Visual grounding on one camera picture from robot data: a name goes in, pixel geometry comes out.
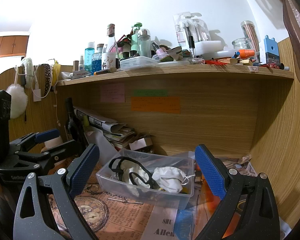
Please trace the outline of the black strapped white cloth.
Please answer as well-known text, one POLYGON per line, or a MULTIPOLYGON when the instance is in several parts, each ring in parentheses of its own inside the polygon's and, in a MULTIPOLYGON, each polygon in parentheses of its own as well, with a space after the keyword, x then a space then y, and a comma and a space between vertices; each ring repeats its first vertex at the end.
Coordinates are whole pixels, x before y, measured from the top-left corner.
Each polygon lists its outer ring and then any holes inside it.
POLYGON ((142 192, 160 189, 160 186, 152 179, 153 173, 135 159, 117 157, 110 161, 108 167, 115 173, 117 180, 128 184, 128 190, 135 197, 140 196, 137 186, 144 188, 142 192))

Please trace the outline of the white drawstring cloth bag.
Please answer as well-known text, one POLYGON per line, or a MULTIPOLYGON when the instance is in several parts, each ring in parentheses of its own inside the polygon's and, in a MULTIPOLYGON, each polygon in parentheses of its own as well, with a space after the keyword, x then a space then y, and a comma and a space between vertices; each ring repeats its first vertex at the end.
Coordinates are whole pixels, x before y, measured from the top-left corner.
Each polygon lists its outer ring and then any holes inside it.
POLYGON ((183 186, 190 182, 189 176, 184 171, 173 166, 155 168, 152 179, 169 193, 180 193, 183 186))

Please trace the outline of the white paper roll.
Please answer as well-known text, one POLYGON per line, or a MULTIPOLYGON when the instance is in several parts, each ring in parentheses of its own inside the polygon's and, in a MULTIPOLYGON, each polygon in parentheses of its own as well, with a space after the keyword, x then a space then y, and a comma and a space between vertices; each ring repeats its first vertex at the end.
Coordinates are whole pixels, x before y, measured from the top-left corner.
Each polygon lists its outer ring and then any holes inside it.
POLYGON ((44 142, 44 147, 41 150, 41 153, 47 151, 48 149, 54 148, 56 146, 59 146, 63 143, 62 137, 59 136, 57 138, 48 140, 44 142))

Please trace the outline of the white fluffy puff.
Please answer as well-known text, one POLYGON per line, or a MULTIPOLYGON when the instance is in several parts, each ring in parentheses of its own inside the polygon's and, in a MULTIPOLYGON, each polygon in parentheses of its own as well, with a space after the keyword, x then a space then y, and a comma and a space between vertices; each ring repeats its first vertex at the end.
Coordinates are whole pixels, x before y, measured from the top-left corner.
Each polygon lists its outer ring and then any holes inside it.
POLYGON ((10 85, 6 89, 6 92, 11 96, 10 118, 15 119, 25 112, 28 96, 26 95, 24 88, 17 83, 10 85))

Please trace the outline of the clear plastic bin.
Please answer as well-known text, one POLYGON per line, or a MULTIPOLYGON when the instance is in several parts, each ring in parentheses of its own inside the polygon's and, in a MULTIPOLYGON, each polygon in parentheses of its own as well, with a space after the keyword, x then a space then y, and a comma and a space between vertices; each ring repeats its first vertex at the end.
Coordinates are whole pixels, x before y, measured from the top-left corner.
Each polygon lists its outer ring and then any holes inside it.
POLYGON ((194 194, 194 160, 122 149, 96 174, 103 191, 185 209, 194 194))

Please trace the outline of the small white cardboard box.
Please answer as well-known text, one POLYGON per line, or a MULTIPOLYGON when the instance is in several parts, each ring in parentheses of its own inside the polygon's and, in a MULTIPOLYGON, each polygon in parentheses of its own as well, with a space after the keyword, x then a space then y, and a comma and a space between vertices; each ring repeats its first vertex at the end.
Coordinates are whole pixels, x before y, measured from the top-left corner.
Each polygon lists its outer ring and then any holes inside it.
POLYGON ((132 143, 129 143, 129 147, 132 151, 137 151, 137 150, 147 148, 152 145, 153 145, 153 142, 150 137, 144 137, 144 138, 138 139, 132 143))

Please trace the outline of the pink sticky note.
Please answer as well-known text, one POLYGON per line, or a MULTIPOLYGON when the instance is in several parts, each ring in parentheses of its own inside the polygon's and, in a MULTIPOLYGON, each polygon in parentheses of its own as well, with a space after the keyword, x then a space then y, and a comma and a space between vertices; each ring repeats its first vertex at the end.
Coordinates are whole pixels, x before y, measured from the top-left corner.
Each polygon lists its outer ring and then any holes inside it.
POLYGON ((102 85, 100 88, 100 101, 107 103, 125 102, 125 84, 114 83, 102 85))

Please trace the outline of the blue liquid bottle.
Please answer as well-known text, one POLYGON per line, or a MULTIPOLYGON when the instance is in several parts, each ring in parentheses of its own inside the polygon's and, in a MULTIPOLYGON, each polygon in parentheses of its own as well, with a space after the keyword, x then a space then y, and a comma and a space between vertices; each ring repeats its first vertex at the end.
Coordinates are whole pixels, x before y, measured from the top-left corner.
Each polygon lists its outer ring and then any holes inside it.
POLYGON ((86 71, 92 70, 92 56, 95 53, 94 42, 89 42, 84 51, 84 68, 86 71))

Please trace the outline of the orange sticky note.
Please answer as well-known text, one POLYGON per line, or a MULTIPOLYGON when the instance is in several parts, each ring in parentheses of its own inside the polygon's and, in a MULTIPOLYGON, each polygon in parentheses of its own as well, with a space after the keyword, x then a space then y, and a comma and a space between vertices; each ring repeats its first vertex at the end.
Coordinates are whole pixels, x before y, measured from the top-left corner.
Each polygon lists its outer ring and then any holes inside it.
POLYGON ((178 96, 133 96, 130 102, 132 111, 180 114, 178 96))

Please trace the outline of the green sticky note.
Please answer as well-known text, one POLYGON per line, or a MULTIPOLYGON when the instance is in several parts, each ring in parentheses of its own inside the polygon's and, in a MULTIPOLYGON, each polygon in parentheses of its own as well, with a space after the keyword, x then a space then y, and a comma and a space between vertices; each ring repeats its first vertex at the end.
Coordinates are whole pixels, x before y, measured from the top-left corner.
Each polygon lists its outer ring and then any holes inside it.
POLYGON ((166 97, 168 91, 166 89, 135 89, 134 97, 166 97))

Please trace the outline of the clear lidded food container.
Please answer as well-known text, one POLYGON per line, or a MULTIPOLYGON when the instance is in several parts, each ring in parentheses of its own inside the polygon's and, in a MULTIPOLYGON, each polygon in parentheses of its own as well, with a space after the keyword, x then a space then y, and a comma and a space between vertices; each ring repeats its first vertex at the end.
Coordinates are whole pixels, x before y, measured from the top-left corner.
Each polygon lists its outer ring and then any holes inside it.
POLYGON ((120 62, 121 70, 131 70, 135 68, 143 68, 143 67, 156 67, 159 61, 151 59, 145 56, 137 56, 122 60, 120 62))

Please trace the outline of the blue plastic block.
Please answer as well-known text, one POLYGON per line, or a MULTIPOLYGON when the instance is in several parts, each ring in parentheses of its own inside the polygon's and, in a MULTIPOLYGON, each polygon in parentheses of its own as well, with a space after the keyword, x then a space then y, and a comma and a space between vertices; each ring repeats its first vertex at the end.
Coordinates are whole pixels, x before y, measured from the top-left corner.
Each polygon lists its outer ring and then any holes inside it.
POLYGON ((275 38, 269 38, 268 35, 264 38, 264 55, 267 64, 280 64, 280 54, 275 38))

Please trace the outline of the green pump bottle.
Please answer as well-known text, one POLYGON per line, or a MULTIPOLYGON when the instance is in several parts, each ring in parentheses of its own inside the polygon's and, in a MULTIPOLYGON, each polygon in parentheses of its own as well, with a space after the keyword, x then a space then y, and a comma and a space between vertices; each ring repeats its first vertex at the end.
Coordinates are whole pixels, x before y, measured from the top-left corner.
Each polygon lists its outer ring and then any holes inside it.
POLYGON ((131 41, 130 41, 130 55, 135 56, 139 52, 139 46, 138 46, 138 32, 142 27, 142 23, 137 22, 132 26, 131 31, 131 41))

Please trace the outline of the glass jar with pencils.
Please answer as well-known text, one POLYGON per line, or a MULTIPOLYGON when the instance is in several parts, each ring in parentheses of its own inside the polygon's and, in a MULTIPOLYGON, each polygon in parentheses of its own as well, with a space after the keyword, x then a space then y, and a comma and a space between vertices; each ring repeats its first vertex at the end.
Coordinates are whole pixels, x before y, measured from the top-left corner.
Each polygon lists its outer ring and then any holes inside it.
POLYGON ((259 49, 259 40, 256 33, 255 25, 252 21, 243 21, 241 22, 241 28, 243 30, 243 34, 246 38, 251 40, 251 44, 253 49, 258 52, 259 49))

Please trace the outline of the white soap dispenser bottles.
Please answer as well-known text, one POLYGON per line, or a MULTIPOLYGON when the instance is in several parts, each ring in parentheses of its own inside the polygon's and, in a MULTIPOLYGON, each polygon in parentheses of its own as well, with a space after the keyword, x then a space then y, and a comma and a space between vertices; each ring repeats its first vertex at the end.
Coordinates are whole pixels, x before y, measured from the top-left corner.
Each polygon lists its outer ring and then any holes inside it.
POLYGON ((206 23, 199 12, 182 12, 173 15, 175 33, 182 48, 189 47, 189 38, 193 37, 194 43, 210 41, 210 33, 206 23))

